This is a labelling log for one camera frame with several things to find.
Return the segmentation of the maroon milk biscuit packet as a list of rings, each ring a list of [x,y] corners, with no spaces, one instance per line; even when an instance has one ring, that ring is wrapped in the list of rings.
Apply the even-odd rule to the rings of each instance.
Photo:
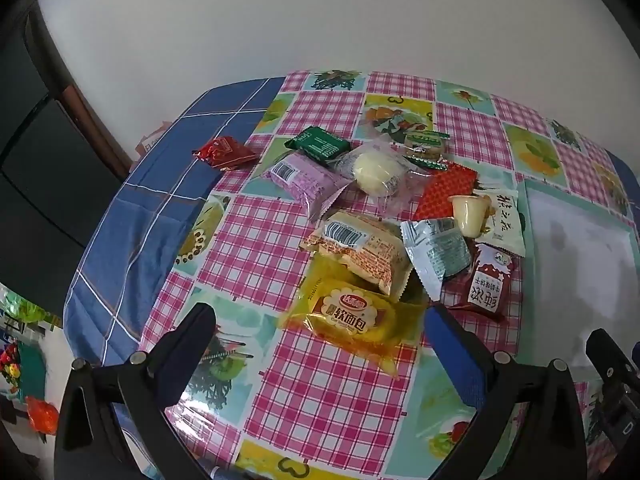
[[[462,292],[449,310],[470,312],[501,323],[520,258],[502,248],[469,242],[471,264],[462,272]]]

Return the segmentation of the white calligraphy snack packet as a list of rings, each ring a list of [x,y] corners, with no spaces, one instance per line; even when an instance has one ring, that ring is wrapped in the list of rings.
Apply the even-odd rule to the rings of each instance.
[[[475,241],[524,258],[526,248],[518,212],[518,192],[494,188],[475,191],[474,194],[489,200],[483,227]]]

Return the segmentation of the light teal snack packet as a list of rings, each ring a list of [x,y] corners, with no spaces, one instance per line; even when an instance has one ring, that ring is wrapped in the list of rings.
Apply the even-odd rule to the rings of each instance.
[[[416,274],[431,300],[438,301],[447,278],[465,270],[472,261],[468,245],[451,217],[404,221],[401,239]]]

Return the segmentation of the yellow pudding cup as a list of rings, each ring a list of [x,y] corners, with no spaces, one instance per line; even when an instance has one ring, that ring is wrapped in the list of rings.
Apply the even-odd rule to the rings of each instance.
[[[490,206],[489,196],[454,195],[449,197],[449,201],[462,235],[467,238],[480,236]]]

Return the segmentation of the orange barcode bread packet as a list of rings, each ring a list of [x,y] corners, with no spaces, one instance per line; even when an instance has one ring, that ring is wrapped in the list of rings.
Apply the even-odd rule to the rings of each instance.
[[[401,298],[413,269],[394,226],[344,210],[322,220],[299,247],[341,263],[393,301]]]

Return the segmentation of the yellow soft bread packet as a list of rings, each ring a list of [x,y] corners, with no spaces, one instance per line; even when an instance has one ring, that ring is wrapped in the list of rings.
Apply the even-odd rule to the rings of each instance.
[[[368,289],[362,278],[341,263],[314,255],[292,306],[278,325],[303,327],[395,377],[397,347],[418,344],[424,311],[424,304],[393,302]]]

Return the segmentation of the red patterned packet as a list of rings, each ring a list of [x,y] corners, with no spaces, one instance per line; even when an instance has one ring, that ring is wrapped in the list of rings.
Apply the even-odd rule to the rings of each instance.
[[[456,162],[447,162],[446,170],[436,170],[418,201],[412,218],[414,221],[451,217],[450,197],[470,195],[477,180],[477,172]]]

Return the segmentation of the green-edged clear biscuit packet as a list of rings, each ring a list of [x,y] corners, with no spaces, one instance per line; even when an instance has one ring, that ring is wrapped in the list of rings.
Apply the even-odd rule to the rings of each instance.
[[[447,170],[446,151],[450,135],[437,131],[409,131],[404,139],[404,156],[418,167]]]

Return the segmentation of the clear-wrapped round white bun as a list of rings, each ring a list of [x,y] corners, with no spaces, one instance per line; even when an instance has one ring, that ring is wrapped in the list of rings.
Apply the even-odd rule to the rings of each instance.
[[[330,168],[353,180],[382,207],[402,206],[424,189],[431,175],[405,158],[388,134],[367,140],[338,155]]]

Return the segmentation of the purple snack packet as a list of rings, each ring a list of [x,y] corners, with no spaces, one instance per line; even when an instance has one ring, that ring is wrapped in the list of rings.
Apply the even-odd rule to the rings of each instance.
[[[352,179],[296,151],[282,155],[262,177],[290,194],[305,209],[311,222],[317,222],[352,184]]]

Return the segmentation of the dark red nice snack packet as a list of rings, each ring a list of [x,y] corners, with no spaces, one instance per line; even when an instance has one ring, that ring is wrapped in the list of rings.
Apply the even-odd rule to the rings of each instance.
[[[218,136],[192,154],[197,160],[220,171],[235,170],[259,160],[257,153],[244,144],[239,144],[232,136]]]

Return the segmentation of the dark green snack packet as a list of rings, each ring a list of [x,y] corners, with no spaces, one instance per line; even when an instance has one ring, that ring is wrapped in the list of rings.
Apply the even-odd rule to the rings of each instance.
[[[321,166],[333,164],[352,149],[347,140],[315,126],[304,129],[294,138],[287,140],[284,146],[288,150],[303,153]]]

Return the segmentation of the white tray with teal rim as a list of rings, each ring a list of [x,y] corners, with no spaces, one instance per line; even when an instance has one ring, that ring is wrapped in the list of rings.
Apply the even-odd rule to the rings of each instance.
[[[591,366],[586,342],[606,330],[629,354],[639,341],[639,245],[631,226],[588,200],[534,180],[521,187],[525,216],[518,356]]]

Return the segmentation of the pink checkered picture tablecloth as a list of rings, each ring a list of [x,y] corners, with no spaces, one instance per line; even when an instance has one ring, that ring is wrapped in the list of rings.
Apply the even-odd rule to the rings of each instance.
[[[260,155],[214,186],[180,248],[143,331],[149,349],[194,304],[215,311],[216,334],[178,403],[166,414],[206,466],[271,479],[425,479],[471,418],[421,335],[398,344],[387,373],[280,314],[307,288],[344,282],[383,302],[383,287],[420,304],[406,258],[360,257],[375,223],[395,231],[422,210],[413,195],[385,205],[345,188],[317,222],[308,196],[285,189],[291,148],[311,126],[352,145],[385,134],[395,148],[427,133],[444,141],[447,169],[526,202],[534,183],[564,205],[639,224],[639,185],[616,157],[555,120],[474,88],[384,72],[289,74],[247,144]]]

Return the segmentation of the blue plaid bed cover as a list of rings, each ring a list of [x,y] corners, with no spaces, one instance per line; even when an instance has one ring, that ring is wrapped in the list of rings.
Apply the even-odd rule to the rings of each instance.
[[[217,136],[246,142],[282,84],[253,79],[204,92],[137,163],[70,282],[63,330],[74,356],[112,365],[137,350],[178,249],[221,177],[194,151]]]

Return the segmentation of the dark cabinet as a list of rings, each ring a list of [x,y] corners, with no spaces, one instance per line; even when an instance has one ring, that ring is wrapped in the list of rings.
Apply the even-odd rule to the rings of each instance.
[[[2,284],[61,313],[126,173],[32,8],[1,43]]]

